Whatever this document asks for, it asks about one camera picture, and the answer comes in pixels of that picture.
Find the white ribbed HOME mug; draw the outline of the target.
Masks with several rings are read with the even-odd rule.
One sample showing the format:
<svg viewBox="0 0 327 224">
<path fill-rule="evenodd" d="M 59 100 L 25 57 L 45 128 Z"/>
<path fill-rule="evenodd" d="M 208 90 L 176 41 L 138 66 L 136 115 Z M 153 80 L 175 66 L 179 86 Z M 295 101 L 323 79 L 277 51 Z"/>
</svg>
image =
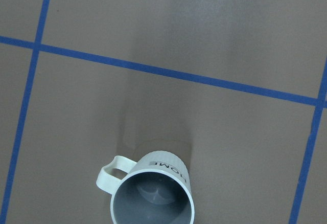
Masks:
<svg viewBox="0 0 327 224">
<path fill-rule="evenodd" d="M 96 185 L 111 194 L 113 223 L 194 222 L 189 173 L 171 152 L 150 152 L 138 162 L 116 155 L 101 168 Z"/>
</svg>

